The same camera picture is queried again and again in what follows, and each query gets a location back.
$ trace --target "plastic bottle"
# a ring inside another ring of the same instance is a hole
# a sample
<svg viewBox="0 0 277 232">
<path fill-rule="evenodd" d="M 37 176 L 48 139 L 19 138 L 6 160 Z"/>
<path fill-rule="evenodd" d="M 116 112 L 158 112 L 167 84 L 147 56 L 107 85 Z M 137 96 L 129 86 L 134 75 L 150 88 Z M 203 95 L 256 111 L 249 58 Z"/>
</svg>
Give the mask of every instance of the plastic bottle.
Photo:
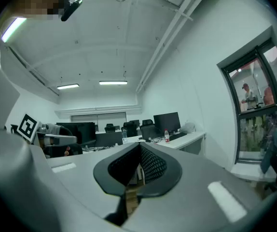
<svg viewBox="0 0 277 232">
<path fill-rule="evenodd" d="M 164 138 L 166 139 L 166 143 L 169 143 L 169 134 L 168 134 L 167 129 L 165 129 L 165 131 L 164 131 Z"/>
<path fill-rule="evenodd" d="M 128 143 L 127 131 L 123 130 L 123 144 Z"/>
</svg>

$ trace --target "ceiling light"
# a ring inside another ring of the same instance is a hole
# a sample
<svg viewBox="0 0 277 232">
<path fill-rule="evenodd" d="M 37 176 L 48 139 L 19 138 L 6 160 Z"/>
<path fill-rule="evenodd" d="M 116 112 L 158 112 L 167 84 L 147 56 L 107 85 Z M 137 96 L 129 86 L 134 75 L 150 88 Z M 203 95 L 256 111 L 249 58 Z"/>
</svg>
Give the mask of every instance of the ceiling light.
<svg viewBox="0 0 277 232">
<path fill-rule="evenodd" d="M 16 18 L 12 24 L 8 27 L 6 32 L 2 36 L 2 41 L 7 42 L 10 36 L 17 30 L 17 28 L 24 22 L 26 21 L 26 18 Z"/>
<path fill-rule="evenodd" d="M 126 85 L 127 81 L 100 81 L 100 85 Z"/>
<path fill-rule="evenodd" d="M 70 84 L 70 85 L 64 85 L 64 86 L 58 86 L 58 89 L 65 89 L 65 88 L 72 88 L 72 87 L 79 87 L 78 84 Z"/>
</svg>

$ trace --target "black mesh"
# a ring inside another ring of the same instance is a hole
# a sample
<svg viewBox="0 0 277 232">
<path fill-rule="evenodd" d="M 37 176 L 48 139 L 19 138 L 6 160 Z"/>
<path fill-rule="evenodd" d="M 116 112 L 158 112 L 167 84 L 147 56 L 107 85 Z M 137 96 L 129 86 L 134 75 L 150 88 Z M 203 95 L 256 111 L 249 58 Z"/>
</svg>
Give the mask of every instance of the black mesh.
<svg viewBox="0 0 277 232">
<path fill-rule="evenodd" d="M 126 186 L 132 178 L 140 162 L 140 146 L 127 152 L 109 164 L 109 174 Z"/>
<path fill-rule="evenodd" d="M 148 149 L 141 148 L 141 161 L 140 164 L 144 170 L 145 183 L 150 183 L 160 178 L 166 171 L 166 161 L 158 157 Z"/>
</svg>

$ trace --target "white pipe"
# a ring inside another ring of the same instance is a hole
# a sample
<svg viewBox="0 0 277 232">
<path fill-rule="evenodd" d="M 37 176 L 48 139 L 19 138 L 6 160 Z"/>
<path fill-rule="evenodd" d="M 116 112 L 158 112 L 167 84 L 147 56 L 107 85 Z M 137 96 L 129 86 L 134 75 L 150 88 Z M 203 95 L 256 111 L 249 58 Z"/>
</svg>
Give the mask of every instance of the white pipe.
<svg viewBox="0 0 277 232">
<path fill-rule="evenodd" d="M 187 12 L 187 16 L 190 17 L 190 15 L 193 13 L 193 11 L 197 8 L 197 6 L 199 5 L 199 3 L 202 0 L 195 0 L 194 3 L 192 4 L 192 6 L 190 7 L 190 9 Z M 158 62 L 160 61 L 161 57 L 163 56 L 163 54 L 166 52 L 166 50 L 168 49 L 168 47 L 171 45 L 172 41 L 175 39 L 176 35 L 179 33 L 179 31 L 181 30 L 181 28 L 183 27 L 183 25 L 186 23 L 188 19 L 185 17 L 182 19 L 182 21 L 180 22 L 180 24 L 178 25 L 178 27 L 176 28 L 176 30 L 174 31 L 174 33 L 171 35 L 171 37 L 169 38 L 169 40 L 167 41 L 165 47 L 163 48 L 162 52 L 160 53 L 159 57 L 157 58 L 156 62 L 154 63 L 154 65 L 152 66 L 150 72 L 148 73 L 148 75 L 146 76 L 144 82 L 139 86 L 138 89 L 138 93 L 141 91 L 143 85 L 146 83 L 146 81 L 148 80 L 149 76 L 152 74 L 154 68 L 156 67 L 156 65 L 158 64 Z"/>
<path fill-rule="evenodd" d="M 179 12 L 183 13 L 185 11 L 185 9 L 187 8 L 187 6 L 189 5 L 189 3 L 191 2 L 192 0 L 184 0 L 182 5 L 180 6 L 180 9 L 179 9 Z M 137 86 L 137 89 L 136 89 L 136 92 L 140 89 L 141 87 L 141 83 L 143 82 L 149 68 L 151 67 L 153 61 L 155 60 L 157 54 L 159 53 L 161 47 L 163 46 L 163 43 L 165 42 L 165 40 L 168 38 L 169 34 L 171 33 L 171 31 L 173 30 L 174 26 L 176 25 L 176 23 L 178 22 L 179 18 L 181 17 L 181 14 L 180 13 L 176 13 L 173 20 L 170 22 L 168 28 L 166 29 L 166 32 L 164 33 L 161 41 L 159 42 L 156 50 L 154 51 L 153 55 L 152 55 L 152 58 L 150 59 L 145 71 L 144 71 L 144 74 L 143 76 L 141 77 L 139 83 L 138 83 L 138 86 Z"/>
</svg>

